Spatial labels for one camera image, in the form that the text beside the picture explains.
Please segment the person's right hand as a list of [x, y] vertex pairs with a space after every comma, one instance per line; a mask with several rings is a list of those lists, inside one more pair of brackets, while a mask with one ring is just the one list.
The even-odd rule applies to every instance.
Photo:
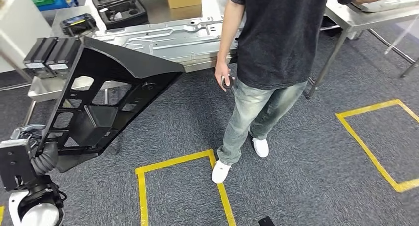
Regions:
[[225, 61], [217, 62], [214, 75], [224, 92], [227, 92], [235, 80], [235, 78], [230, 75], [230, 69]]

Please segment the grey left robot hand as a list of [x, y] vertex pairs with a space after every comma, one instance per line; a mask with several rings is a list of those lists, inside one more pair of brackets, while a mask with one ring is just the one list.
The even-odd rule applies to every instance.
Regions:
[[46, 128], [45, 124], [29, 124], [23, 127], [16, 128], [11, 136], [10, 140], [17, 139], [36, 139], [41, 140], [43, 137], [42, 132]]

